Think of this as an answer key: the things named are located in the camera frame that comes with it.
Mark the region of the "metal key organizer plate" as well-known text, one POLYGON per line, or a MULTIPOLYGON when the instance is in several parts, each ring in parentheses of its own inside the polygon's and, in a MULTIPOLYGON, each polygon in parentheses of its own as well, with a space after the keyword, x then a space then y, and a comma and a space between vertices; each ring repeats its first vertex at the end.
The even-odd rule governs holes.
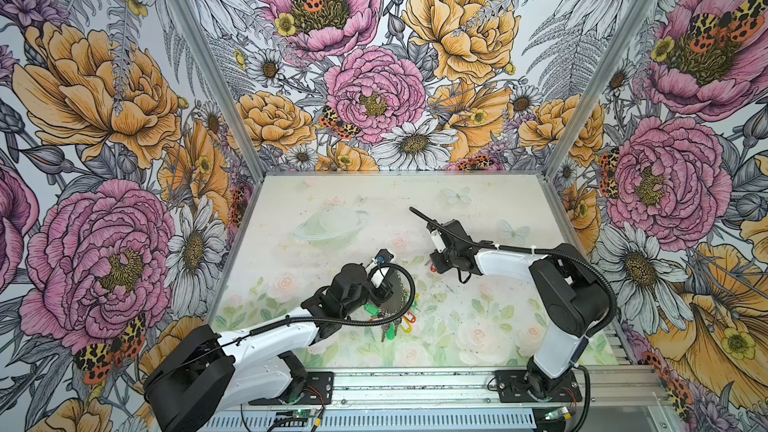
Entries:
POLYGON ((411 282, 411 277, 404 272, 394 268, 387 270, 380 284, 380 289, 385 292, 385 300, 381 305, 394 310, 393 316, 397 316, 410 299, 411 282))

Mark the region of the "bunch of coloured key tags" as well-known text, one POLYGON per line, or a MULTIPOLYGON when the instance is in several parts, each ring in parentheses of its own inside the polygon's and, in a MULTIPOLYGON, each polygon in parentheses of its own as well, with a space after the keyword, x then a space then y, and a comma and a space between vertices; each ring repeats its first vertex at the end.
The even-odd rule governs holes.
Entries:
MULTIPOLYGON (((375 319, 385 319, 394 315, 394 310, 389 310, 383 305, 377 306, 373 304, 366 304, 364 310, 370 315, 370 322, 375 319)), ((404 334, 410 334, 413 331, 413 325, 417 321, 416 316, 408 311, 402 317, 381 325, 381 339, 382 343, 387 341, 393 341, 399 331, 404 334)))

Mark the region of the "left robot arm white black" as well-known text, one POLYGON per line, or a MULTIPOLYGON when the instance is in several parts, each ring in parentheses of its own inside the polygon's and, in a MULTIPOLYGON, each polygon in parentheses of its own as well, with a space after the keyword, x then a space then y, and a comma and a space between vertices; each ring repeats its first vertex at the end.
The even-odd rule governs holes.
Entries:
POLYGON ((198 431, 219 410, 247 403, 326 404, 330 373, 296 356, 343 327, 399 322, 416 299, 413 276, 382 249, 369 264, 344 265, 299 307, 250 330, 194 328, 147 377, 145 401, 162 431, 198 431))

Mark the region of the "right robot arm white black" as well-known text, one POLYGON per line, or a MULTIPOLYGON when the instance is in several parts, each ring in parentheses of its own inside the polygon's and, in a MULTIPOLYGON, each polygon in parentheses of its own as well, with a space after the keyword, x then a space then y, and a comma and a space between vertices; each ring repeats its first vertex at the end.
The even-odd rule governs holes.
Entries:
POLYGON ((548 325, 539 349, 528 360, 523 383, 539 401, 548 400, 575 368, 590 339, 617 313, 615 292, 569 243, 554 248, 475 241, 457 220, 425 220, 435 250, 434 270, 526 281, 537 290, 548 325))

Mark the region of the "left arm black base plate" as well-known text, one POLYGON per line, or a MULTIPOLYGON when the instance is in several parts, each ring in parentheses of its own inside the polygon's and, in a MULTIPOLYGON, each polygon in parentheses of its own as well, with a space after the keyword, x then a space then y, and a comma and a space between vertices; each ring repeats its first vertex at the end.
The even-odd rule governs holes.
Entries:
POLYGON ((328 405, 332 401, 335 374, 330 371, 310 371, 292 378, 287 388, 276 397, 286 405, 328 405))

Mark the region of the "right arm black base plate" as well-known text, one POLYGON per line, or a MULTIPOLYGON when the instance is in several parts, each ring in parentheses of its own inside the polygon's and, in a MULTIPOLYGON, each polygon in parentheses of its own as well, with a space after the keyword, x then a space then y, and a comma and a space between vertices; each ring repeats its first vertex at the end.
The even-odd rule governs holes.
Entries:
POLYGON ((582 400, 572 371, 552 379, 543 374, 531 375, 523 369, 496 370, 491 390, 497 393, 501 403, 578 403, 582 400))

